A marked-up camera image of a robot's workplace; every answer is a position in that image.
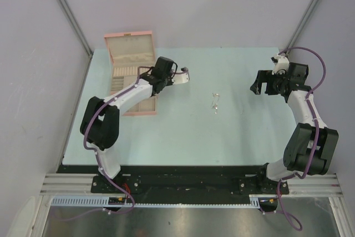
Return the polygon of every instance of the purple cable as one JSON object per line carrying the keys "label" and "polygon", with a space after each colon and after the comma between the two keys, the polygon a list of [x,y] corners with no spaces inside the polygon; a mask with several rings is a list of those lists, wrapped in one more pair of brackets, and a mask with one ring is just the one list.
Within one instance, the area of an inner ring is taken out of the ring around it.
{"label": "purple cable", "polygon": [[[303,229],[303,226],[301,224],[301,222],[292,214],[290,214],[289,212],[287,212],[285,210],[285,206],[283,205],[283,202],[281,200],[281,191],[280,191],[280,185],[281,185],[281,182],[282,181],[285,181],[285,180],[289,180],[289,179],[292,179],[294,178],[295,176],[299,177],[300,179],[304,179],[306,176],[307,176],[307,173],[308,171],[310,170],[310,167],[311,167],[311,164],[312,164],[312,159],[313,159],[313,156],[315,154],[315,151],[317,149],[317,142],[318,142],[318,138],[319,138],[319,133],[320,133],[320,125],[319,125],[319,122],[318,122],[318,118],[317,118],[317,115],[316,115],[316,112],[315,112],[315,109],[313,108],[312,106],[312,103],[311,101],[309,100],[309,96],[319,87],[321,86],[321,84],[323,83],[325,77],[326,77],[326,73],[327,73],[327,69],[326,69],[326,64],[324,63],[324,60],[322,59],[322,57],[317,54],[315,51],[309,49],[309,48],[305,48],[305,47],[291,47],[291,48],[286,48],[284,49],[283,51],[279,52],[279,55],[286,52],[286,51],[290,51],[290,50],[294,50],[294,49],[301,49],[301,50],[306,50],[308,52],[311,52],[312,54],[314,54],[318,59],[319,61],[322,63],[322,66],[323,66],[323,76],[322,76],[322,79],[320,80],[320,82],[315,86],[313,87],[306,95],[306,102],[307,102],[307,105],[308,107],[310,108],[310,111],[312,113],[312,117],[313,117],[313,120],[315,122],[315,126],[316,126],[316,134],[315,134],[315,139],[313,141],[313,146],[312,146],[312,149],[311,149],[311,152],[310,152],[310,158],[307,162],[307,165],[306,165],[306,168],[301,175],[299,175],[299,173],[294,173],[294,174],[291,174],[290,176],[287,176],[287,177],[284,177],[282,179],[280,179],[277,183],[277,190],[276,190],[276,194],[277,194],[277,197],[278,197],[278,201],[280,202],[280,206],[281,206],[281,209],[282,211],[276,211],[276,213],[278,214],[283,214],[285,216],[285,218],[287,219],[288,223],[297,231],[301,231]],[[291,218],[295,219],[295,221],[297,221],[297,223],[299,224],[299,228],[297,226],[295,226],[295,224],[292,222]]]}
{"label": "purple cable", "polygon": [[[96,148],[94,148],[94,147],[89,147],[89,146],[87,145],[87,141],[88,141],[88,135],[89,135],[89,132],[90,132],[90,130],[91,130],[91,127],[93,126],[95,119],[99,116],[99,114],[101,113],[101,111],[102,111],[105,107],[107,107],[110,103],[112,103],[113,101],[115,101],[115,98],[119,98],[119,97],[121,97],[122,95],[124,95],[125,93],[128,93],[128,92],[131,91],[133,88],[135,88],[135,85],[138,84],[138,81],[139,81],[140,70],[141,70],[141,69],[150,69],[150,68],[151,68],[151,67],[139,66],[139,67],[138,67],[138,75],[137,75],[137,80],[136,80],[136,82],[135,82],[131,87],[129,87],[128,89],[126,89],[125,91],[119,93],[118,95],[113,96],[110,100],[108,100],[107,102],[105,102],[105,103],[96,111],[96,113],[95,113],[95,114],[93,115],[93,117],[91,118],[91,120],[90,120],[90,122],[89,122],[89,124],[88,124],[88,126],[87,126],[87,129],[85,130],[85,134],[84,134],[84,148],[85,148],[86,150],[92,150],[92,151],[97,152],[97,149],[96,149]],[[102,208],[95,208],[95,209],[86,211],[86,212],[84,212],[84,213],[82,213],[82,214],[80,214],[80,215],[74,216],[74,217],[72,217],[72,218],[69,218],[69,219],[59,219],[59,220],[61,220],[61,221],[71,221],[71,220],[75,220],[75,219],[81,218],[81,217],[83,217],[83,216],[85,216],[85,215],[87,215],[87,214],[89,214],[89,213],[96,212],[96,211],[100,211],[100,210],[102,210],[102,211],[107,211],[109,214],[110,214],[110,213],[113,213],[113,214],[125,214],[125,213],[130,212],[130,211],[134,208],[134,206],[135,206],[135,201],[134,201],[134,198],[132,197],[132,195],[131,195],[130,193],[128,193],[125,189],[123,189],[123,188],[121,188],[120,186],[118,186],[117,184],[115,184],[115,183],[110,179],[110,177],[108,177],[108,175],[106,174],[105,170],[104,170],[103,167],[102,167],[102,163],[101,163],[101,161],[100,161],[100,159],[99,159],[99,157],[98,157],[98,154],[96,154],[95,157],[96,157],[96,160],[97,160],[97,162],[98,162],[98,166],[99,166],[99,168],[102,169],[102,174],[103,174],[104,177],[107,179],[107,181],[108,181],[110,184],[112,184],[115,188],[117,188],[118,190],[120,190],[122,193],[128,195],[128,197],[132,200],[132,206],[131,206],[129,209],[123,210],[123,211],[112,211],[112,210],[108,210],[108,209],[105,209],[105,208],[103,208],[103,209],[102,209]]]}

